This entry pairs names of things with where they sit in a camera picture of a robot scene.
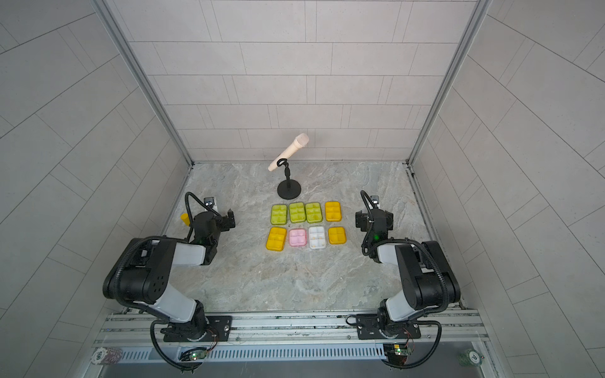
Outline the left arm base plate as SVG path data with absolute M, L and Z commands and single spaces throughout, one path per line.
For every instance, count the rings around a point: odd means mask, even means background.
M 160 330 L 166 343 L 226 342 L 233 318 L 206 316 L 203 321 L 193 318 L 188 323 L 169 323 Z

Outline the beige microphone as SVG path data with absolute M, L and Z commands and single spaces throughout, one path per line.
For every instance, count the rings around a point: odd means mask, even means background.
M 270 172 L 274 171 L 278 167 L 278 162 L 281 159 L 289 159 L 293 156 L 297 151 L 303 149 L 309 143 L 310 138 L 306 133 L 299 134 L 294 141 L 284 150 L 282 151 L 269 165 L 268 170 Z

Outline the green pillbox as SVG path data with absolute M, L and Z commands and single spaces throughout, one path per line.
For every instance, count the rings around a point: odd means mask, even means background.
M 316 224 L 323 221 L 323 215 L 321 211 L 320 203 L 306 203 L 305 212 L 307 222 L 310 224 Z
M 293 224 L 303 223 L 307 220 L 304 203 L 291 203 L 288 206 L 290 221 Z
M 286 225 L 288 223 L 288 207 L 283 204 L 273 205 L 270 213 L 271 225 Z

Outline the left round marker disc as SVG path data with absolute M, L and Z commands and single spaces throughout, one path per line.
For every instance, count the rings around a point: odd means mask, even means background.
M 105 347 L 97 348 L 91 356 L 92 365 L 109 365 L 110 364 L 110 350 Z

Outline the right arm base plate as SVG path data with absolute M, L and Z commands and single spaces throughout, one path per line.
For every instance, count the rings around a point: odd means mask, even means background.
M 420 328 L 409 321 L 392 321 L 385 313 L 358 313 L 353 316 L 360 340 L 417 340 Z

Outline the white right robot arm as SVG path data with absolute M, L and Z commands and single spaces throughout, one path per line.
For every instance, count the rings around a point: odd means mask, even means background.
M 460 286 L 439 243 L 392 238 L 393 222 L 393 214 L 382 209 L 355 214 L 356 228 L 365 233 L 362 253 L 397 267 L 401 283 L 401 290 L 383 300 L 375 314 L 355 316 L 361 340 L 418 339 L 422 318 L 460 300 Z

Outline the clear pillbox white tray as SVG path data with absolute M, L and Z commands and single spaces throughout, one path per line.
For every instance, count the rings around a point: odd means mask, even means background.
M 326 230 L 323 226 L 314 226 L 309 228 L 308 244 L 311 250 L 322 250 L 326 248 Z

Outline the round marker disc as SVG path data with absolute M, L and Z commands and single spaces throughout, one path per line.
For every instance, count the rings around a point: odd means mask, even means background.
M 91 356 L 92 365 L 109 365 L 110 364 L 110 350 L 105 347 L 97 348 Z
M 478 367 L 482 365 L 484 357 L 474 349 L 466 350 L 460 357 L 460 364 L 463 366 Z

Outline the right green circuit board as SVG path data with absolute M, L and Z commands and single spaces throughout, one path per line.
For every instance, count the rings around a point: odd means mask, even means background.
M 391 363 L 406 362 L 408 356 L 412 353 L 407 344 L 385 343 L 383 345 L 384 356 Z

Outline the black microphone stand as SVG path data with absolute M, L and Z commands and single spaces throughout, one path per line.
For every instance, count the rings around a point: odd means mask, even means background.
M 285 180 L 280 182 L 277 187 L 277 194 L 280 198 L 286 200 L 293 200 L 298 198 L 302 192 L 302 187 L 300 183 L 291 178 L 291 170 L 289 168 L 288 159 L 281 158 L 277 161 L 278 167 L 285 168 Z

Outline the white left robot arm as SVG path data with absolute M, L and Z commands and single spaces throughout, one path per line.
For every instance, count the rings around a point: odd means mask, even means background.
M 188 239 L 148 236 L 132 239 L 105 278 L 102 293 L 121 305 L 156 317 L 167 343 L 210 342 L 228 339 L 233 319 L 206 315 L 204 305 L 177 290 L 170 283 L 175 266 L 208 266 L 217 254 L 223 232 L 236 227 L 229 210 L 198 214 L 190 223 Z

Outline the right round marker disc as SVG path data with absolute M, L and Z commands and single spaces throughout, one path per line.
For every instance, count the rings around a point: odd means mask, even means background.
M 484 357 L 474 349 L 466 350 L 460 357 L 460 364 L 463 366 L 478 367 L 482 365 Z

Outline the yellow pillbox left edge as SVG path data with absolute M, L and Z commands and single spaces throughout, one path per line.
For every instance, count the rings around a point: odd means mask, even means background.
M 190 218 L 189 218 L 188 214 L 182 214 L 181 215 L 181 220 L 182 220 L 182 222 L 184 222 L 184 224 L 186 226 L 188 226 L 188 227 L 190 226 L 191 221 L 190 221 Z

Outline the green circuit board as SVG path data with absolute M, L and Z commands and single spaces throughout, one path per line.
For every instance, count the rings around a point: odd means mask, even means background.
M 391 363 L 406 362 L 408 356 L 412 353 L 407 344 L 385 343 L 383 345 L 384 356 Z
M 180 362 L 197 362 L 205 359 L 208 356 L 208 349 L 206 347 L 196 347 L 190 350 L 184 351 L 179 357 Z

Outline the pink pillbox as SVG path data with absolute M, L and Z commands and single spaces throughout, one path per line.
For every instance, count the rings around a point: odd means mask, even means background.
M 305 247 L 307 245 L 307 230 L 294 228 L 288 233 L 288 243 L 291 247 Z

